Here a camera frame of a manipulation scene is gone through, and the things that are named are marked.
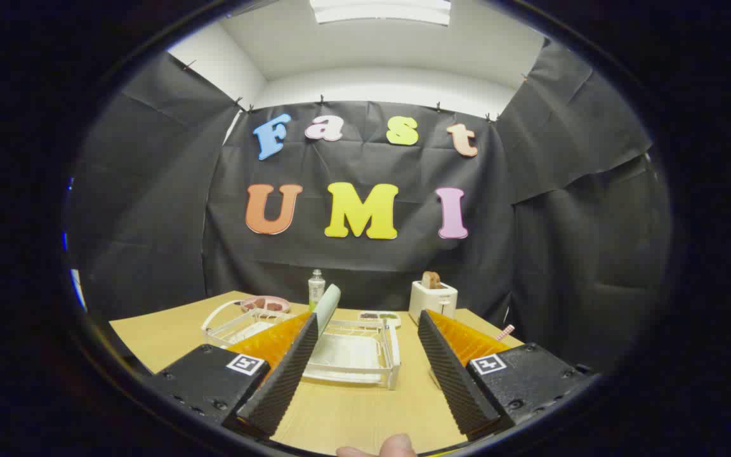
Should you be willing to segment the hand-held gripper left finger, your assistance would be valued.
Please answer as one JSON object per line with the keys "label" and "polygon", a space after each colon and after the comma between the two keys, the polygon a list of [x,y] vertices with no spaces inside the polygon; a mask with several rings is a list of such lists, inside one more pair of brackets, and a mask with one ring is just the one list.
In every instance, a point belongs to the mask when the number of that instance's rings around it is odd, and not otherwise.
{"label": "hand-held gripper left finger", "polygon": [[198,345],[146,383],[198,420],[269,439],[292,402],[317,339],[317,314],[305,312],[227,349]]}

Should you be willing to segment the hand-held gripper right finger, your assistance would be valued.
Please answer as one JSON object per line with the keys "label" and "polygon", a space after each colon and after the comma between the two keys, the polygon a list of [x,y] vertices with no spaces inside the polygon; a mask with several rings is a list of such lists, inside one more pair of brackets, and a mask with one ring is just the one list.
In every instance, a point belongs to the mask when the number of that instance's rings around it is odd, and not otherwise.
{"label": "hand-held gripper right finger", "polygon": [[510,347],[432,310],[421,312],[418,336],[456,426],[469,440],[542,416],[598,376],[540,345]]}

